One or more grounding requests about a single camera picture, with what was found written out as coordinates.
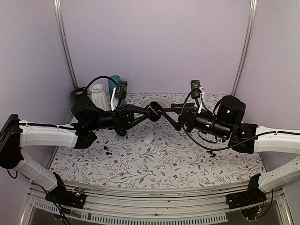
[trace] floral tablecloth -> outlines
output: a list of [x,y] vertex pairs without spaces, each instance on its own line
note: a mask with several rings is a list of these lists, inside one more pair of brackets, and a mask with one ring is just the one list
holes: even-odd
[[[185,97],[186,94],[128,94],[126,101],[140,105],[149,98],[167,98],[172,103],[183,103]],[[221,97],[206,95],[207,107],[212,110]],[[67,181],[122,188],[215,186],[246,181],[265,171],[256,153],[239,154],[224,150],[211,157],[183,131],[177,132],[165,118],[157,122],[144,121],[127,131],[125,137],[118,136],[113,130],[95,133],[98,139],[87,149],[60,147],[51,171]],[[155,140],[146,145],[143,140],[148,134],[154,134]],[[196,132],[192,134],[208,147],[227,145],[226,142],[209,144],[203,142]],[[111,155],[106,154],[104,146]]]

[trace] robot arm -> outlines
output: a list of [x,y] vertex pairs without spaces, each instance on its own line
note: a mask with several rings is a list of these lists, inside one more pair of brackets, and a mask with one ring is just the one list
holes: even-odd
[[[115,93],[123,99],[127,83],[121,83]],[[11,115],[0,132],[0,166],[14,169],[31,181],[43,187],[49,193],[49,201],[83,208],[85,195],[83,190],[67,191],[63,181],[56,173],[41,167],[28,156],[22,147],[32,145],[65,146],[75,149],[85,149],[92,145],[97,136],[93,130],[114,129],[120,136],[126,135],[126,130],[134,127],[145,119],[157,121],[161,116],[178,131],[181,128],[189,134],[197,129],[204,134],[211,134],[229,140],[228,147],[221,149],[207,148],[193,139],[199,146],[207,150],[225,150],[232,148],[240,153],[277,151],[300,154],[300,133],[291,130],[277,130],[259,127],[256,124],[244,124],[242,118],[246,105],[233,96],[224,96],[218,103],[217,113],[210,112],[204,104],[204,92],[199,81],[191,82],[193,99],[201,98],[201,104],[194,107],[193,103],[172,104],[171,108],[163,109],[158,103],[152,102],[145,109],[134,105],[113,107],[112,111],[97,108],[86,95],[84,88],[73,92],[75,105],[71,111],[78,120],[75,124],[52,125],[30,123],[19,120],[17,115]],[[178,114],[174,121],[168,112]],[[257,174],[250,179],[247,191],[227,196],[229,208],[242,207],[266,200],[266,192],[284,183],[300,177],[300,156],[282,167],[263,174]]]
[[[117,134],[124,136],[126,130],[147,118],[158,120],[157,110],[152,106],[143,109],[125,105],[105,112],[97,108],[89,97],[83,96],[72,108],[78,123],[37,124],[19,120],[18,115],[13,114],[0,132],[0,166],[13,169],[39,184],[48,193],[47,200],[82,209],[86,198],[84,190],[67,191],[58,174],[43,168],[22,147],[39,145],[85,149],[97,138],[93,130],[115,129]],[[135,118],[134,113],[142,116]]]

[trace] small black object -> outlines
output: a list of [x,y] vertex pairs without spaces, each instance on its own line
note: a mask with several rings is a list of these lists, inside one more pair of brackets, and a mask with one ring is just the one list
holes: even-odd
[[206,151],[206,152],[210,154],[210,157],[211,157],[211,158],[216,157],[216,154],[213,153],[211,150],[210,150],[210,151]]
[[120,129],[120,130],[116,130],[117,135],[124,137],[127,134],[126,130]]
[[86,95],[87,93],[85,88],[76,88],[71,92],[71,96],[73,96],[75,101]]
[[126,90],[127,90],[127,81],[119,81],[116,88],[115,96],[118,99],[125,99],[127,94]]
[[197,99],[197,98],[200,98],[200,81],[199,80],[192,80],[191,81],[191,89],[194,90],[194,89],[198,89],[198,90],[195,90],[193,91],[192,93],[192,99]]
[[106,146],[103,147],[104,150],[106,150],[106,155],[112,155],[112,153],[108,152],[108,148]]

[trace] lavender wall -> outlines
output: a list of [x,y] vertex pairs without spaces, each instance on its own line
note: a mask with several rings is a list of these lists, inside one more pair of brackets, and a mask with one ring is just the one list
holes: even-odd
[[250,1],[64,0],[62,11],[79,85],[119,74],[128,92],[231,92]]
[[[238,97],[245,122],[300,130],[300,1],[260,0]],[[267,170],[293,154],[262,154]],[[300,224],[300,181],[283,186],[294,224]]]
[[[70,78],[61,48],[53,1],[0,2],[0,127],[17,113],[22,119],[65,123],[70,115]],[[53,148],[26,148],[46,165]],[[16,225],[30,183],[0,168],[0,224]]]

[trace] white vase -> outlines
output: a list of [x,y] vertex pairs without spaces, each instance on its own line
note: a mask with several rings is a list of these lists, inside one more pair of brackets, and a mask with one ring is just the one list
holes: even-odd
[[94,84],[90,87],[90,91],[92,93],[90,97],[92,102],[100,109],[105,111],[109,110],[106,94],[103,91],[103,85]]

